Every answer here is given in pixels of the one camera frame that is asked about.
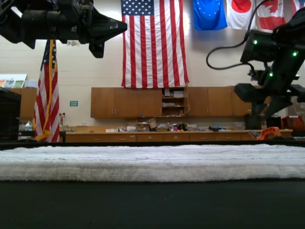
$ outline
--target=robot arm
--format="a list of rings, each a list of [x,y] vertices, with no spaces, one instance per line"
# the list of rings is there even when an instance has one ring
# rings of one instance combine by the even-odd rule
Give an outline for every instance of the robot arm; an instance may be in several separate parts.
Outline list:
[[[265,110],[266,116],[292,105],[291,96],[297,96],[298,102],[305,102],[305,88],[291,84],[298,80],[297,72],[305,60],[305,8],[300,9],[284,25],[275,28],[273,33],[252,30],[249,34],[242,63],[260,61],[265,70],[250,71],[249,75],[258,81],[260,88],[241,83],[235,87],[236,94],[245,102],[252,102],[253,114]],[[271,96],[266,109],[264,101]]]
[[[79,40],[89,43],[92,54],[102,58],[105,42],[126,30],[126,23],[100,14],[93,0],[0,0],[0,35],[32,49],[37,39]]]

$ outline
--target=orange object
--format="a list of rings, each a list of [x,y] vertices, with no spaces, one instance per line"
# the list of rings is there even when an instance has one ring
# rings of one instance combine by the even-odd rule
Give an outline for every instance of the orange object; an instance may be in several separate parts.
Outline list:
[[[282,128],[291,130],[305,130],[302,116],[287,116],[282,118]]]
[[[261,134],[258,134],[257,132],[250,131],[249,134],[255,139],[255,140],[268,140],[270,138],[270,134],[273,134],[273,137],[281,137],[281,131],[278,127],[270,127],[261,132]]]

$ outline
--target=flag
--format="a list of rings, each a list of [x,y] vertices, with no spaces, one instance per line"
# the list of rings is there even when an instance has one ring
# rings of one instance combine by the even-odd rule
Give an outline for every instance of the flag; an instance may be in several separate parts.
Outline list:
[[[239,30],[247,30],[254,9],[254,0],[227,0],[228,27]],[[251,29],[254,29],[255,27],[254,17],[251,23]]]
[[[284,0],[272,0],[262,4],[257,11],[259,22],[263,30],[273,30],[275,27],[285,24]]]
[[[220,30],[227,27],[223,0],[193,0],[197,30]]]
[[[33,127],[39,141],[59,141],[59,91],[56,41],[47,40],[40,69]]]
[[[121,0],[123,87],[163,88],[189,82],[183,0]]]
[[[290,0],[292,15],[305,6],[305,0]]]

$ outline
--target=wooden countertop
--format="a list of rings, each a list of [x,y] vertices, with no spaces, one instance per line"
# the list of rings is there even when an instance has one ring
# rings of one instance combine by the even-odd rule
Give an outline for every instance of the wooden countertop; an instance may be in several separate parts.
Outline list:
[[[167,134],[217,134],[217,133],[248,133],[249,130],[229,130],[229,131],[167,131],[167,132],[117,132],[117,133],[106,133],[106,132],[67,132],[66,135],[167,135]],[[292,130],[281,130],[282,133],[292,132]]]

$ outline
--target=shelf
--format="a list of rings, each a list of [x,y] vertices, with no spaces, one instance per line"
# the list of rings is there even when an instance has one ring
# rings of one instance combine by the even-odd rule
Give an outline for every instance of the shelf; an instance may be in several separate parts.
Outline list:
[[[162,97],[162,99],[184,99],[184,97],[176,98],[176,97]]]
[[[171,107],[171,108],[173,108],[173,107],[181,107],[181,108],[184,108],[184,106],[162,106],[163,108],[167,108],[167,107]]]

